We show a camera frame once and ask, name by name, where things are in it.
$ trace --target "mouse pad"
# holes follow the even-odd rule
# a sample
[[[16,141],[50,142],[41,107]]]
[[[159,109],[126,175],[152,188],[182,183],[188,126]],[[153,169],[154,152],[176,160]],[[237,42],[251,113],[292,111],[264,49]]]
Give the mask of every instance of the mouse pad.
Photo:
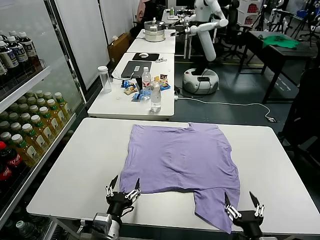
[[[159,53],[148,53],[149,56],[147,57],[141,57],[139,56],[139,54],[141,54],[141,52],[137,52],[134,57],[132,58],[132,60],[134,61],[155,61],[159,58]]]

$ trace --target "purple t-shirt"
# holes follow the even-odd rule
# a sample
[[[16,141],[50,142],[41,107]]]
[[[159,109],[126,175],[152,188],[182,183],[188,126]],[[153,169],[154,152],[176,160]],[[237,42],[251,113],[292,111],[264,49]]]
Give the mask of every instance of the purple t-shirt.
[[[225,192],[238,206],[240,181],[231,146],[215,124],[189,127],[133,125],[120,191],[130,192],[140,178],[143,194],[194,192],[195,214],[227,233]]]

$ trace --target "desk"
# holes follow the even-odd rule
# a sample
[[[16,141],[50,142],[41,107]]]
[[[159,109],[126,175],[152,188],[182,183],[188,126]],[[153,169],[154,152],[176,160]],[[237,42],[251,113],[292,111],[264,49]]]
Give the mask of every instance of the desk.
[[[137,38],[133,41],[127,53],[151,53],[151,54],[174,54],[176,52],[176,36],[170,36],[176,32],[174,29],[165,29],[164,41],[151,42],[146,41],[144,29],[140,31]]]
[[[31,214],[62,219],[105,213],[105,187],[128,154],[133,124],[188,127],[186,122],[85,118],[27,207]],[[218,125],[232,146],[240,179],[239,210],[254,208],[249,191],[265,204],[266,234],[320,235],[320,214],[270,127]],[[192,193],[142,194],[125,224],[218,231],[195,216]],[[233,226],[234,231],[240,228]]]
[[[272,81],[269,84],[268,89],[266,90],[265,96],[262,100],[262,103],[265,104],[267,101],[283,101],[285,98],[270,98],[269,95],[274,88],[276,81],[281,74],[283,74],[287,79],[289,79],[293,84],[296,85],[285,73],[282,72],[282,68],[285,65],[287,60],[306,60],[305,68],[309,68],[309,64],[312,58],[317,56],[317,51],[312,50],[307,45],[300,43],[296,49],[285,48],[279,46],[267,46],[262,48],[263,40],[260,40],[258,37],[262,35],[263,38],[268,36],[284,36],[288,39],[293,40],[291,37],[283,35],[281,32],[270,32],[270,31],[249,31],[246,34],[246,45],[244,49],[244,54],[240,61],[240,66],[238,72],[240,73],[245,62],[246,54],[248,49],[252,51],[263,63],[263,68],[248,67],[246,69],[262,69],[261,74],[263,74],[266,68],[270,68],[274,72]]]
[[[128,61],[134,57],[134,52],[127,52],[113,71],[115,78],[120,78]],[[103,90],[88,110],[90,117],[109,119],[135,119],[135,120],[160,120],[165,121],[175,114],[175,56],[173,53],[161,53],[159,58],[167,59],[160,63],[152,62],[150,74],[152,77],[160,74],[168,75],[168,83],[171,89],[161,92],[161,110],[157,113],[151,112],[150,100],[132,102],[133,95],[126,95],[121,87],[121,80],[114,79],[111,83],[112,91],[105,93]]]

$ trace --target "red bottle cap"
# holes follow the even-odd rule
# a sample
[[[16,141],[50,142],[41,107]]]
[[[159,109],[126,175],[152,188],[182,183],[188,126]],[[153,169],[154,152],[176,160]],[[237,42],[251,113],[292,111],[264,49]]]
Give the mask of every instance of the red bottle cap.
[[[3,141],[0,141],[0,151],[6,148],[6,144]]]

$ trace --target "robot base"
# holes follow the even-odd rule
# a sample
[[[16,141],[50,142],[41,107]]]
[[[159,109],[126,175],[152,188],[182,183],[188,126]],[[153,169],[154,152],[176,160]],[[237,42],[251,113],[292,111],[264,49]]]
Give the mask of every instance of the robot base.
[[[213,94],[219,87],[218,75],[207,68],[203,71],[203,75],[192,75],[191,72],[195,70],[191,68],[184,72],[182,88],[191,94]]]

